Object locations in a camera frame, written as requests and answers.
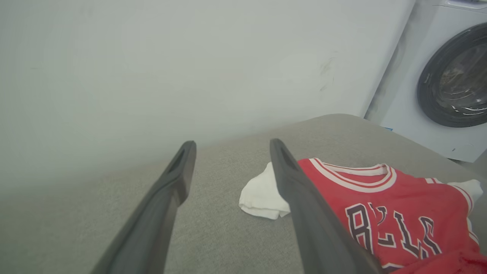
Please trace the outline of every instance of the washing machine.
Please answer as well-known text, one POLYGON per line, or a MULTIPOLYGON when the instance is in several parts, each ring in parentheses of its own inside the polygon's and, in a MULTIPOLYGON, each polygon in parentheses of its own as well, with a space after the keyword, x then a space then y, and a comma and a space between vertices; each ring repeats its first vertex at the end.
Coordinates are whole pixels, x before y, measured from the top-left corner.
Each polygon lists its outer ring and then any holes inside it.
POLYGON ((474 162, 487 149, 487 1, 418 0, 365 118, 474 162))

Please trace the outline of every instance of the washing machine drum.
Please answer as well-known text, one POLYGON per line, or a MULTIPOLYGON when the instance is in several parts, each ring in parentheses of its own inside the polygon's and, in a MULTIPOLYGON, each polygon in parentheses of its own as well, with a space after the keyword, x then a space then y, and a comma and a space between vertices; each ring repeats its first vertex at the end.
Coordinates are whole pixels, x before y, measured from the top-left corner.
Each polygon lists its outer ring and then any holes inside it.
POLYGON ((445 43, 419 78, 417 97, 423 112, 448 127, 487 122, 487 23, 445 43))

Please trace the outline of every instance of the gray fabric surface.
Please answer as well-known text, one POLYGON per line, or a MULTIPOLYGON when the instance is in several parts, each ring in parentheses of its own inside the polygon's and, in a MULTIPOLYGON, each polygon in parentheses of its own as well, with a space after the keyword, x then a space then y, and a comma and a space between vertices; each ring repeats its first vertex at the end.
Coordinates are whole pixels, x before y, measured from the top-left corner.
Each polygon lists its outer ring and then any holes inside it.
MULTIPOLYGON (((178 211, 165 273, 302 273, 291 216, 268 220, 238 207, 240 191, 281 138, 296 158, 341 166, 389 165, 443 182, 475 178, 395 133, 349 115, 327 115, 198 151, 189 198, 178 211)), ((96 182, 0 201, 1 273, 88 273, 161 173, 156 163, 96 182)), ((471 215, 487 244, 482 197, 471 215)))

